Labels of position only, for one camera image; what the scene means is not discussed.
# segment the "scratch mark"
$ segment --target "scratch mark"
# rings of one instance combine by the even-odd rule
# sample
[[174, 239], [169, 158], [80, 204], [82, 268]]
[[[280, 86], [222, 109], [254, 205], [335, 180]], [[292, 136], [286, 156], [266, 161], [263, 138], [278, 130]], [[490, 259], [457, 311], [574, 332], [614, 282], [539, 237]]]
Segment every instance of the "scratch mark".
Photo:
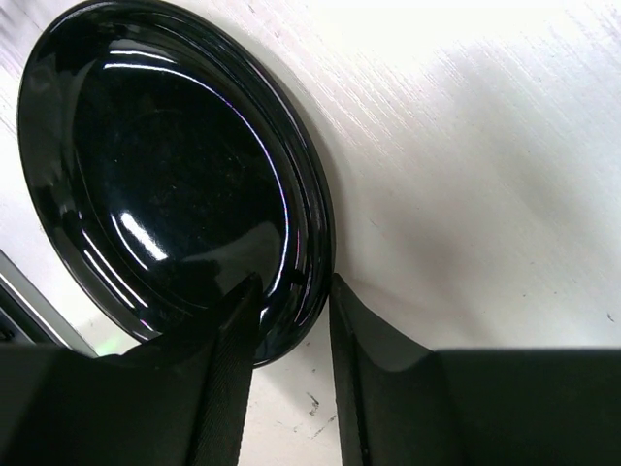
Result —
[[319, 409], [319, 402], [317, 401], [317, 399], [312, 396], [310, 393], [307, 392], [307, 395], [309, 396], [309, 398], [312, 400], [312, 409], [309, 411], [309, 414], [311, 416], [314, 416], [317, 413], [317, 410]]
[[334, 419], [337, 418], [337, 415], [333, 415], [332, 417], [330, 417], [328, 419], [328, 422], [326, 422], [326, 425], [324, 425], [323, 427], [321, 427], [319, 430], [317, 430], [314, 435], [312, 436], [313, 438], [315, 438], [317, 435], [319, 435], [321, 432], [323, 432], [325, 430], [325, 428], [330, 425], [331, 422], [334, 421]]

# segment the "glossy black surface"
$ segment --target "glossy black surface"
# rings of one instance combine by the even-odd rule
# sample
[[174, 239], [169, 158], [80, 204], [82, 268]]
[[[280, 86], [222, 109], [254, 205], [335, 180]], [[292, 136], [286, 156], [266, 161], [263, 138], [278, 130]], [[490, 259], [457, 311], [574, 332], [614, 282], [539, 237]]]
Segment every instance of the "glossy black surface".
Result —
[[125, 330], [150, 339], [257, 273], [255, 362], [308, 332], [334, 262], [327, 186], [286, 99], [220, 30], [161, 2], [78, 6], [28, 60], [18, 132], [53, 245]]

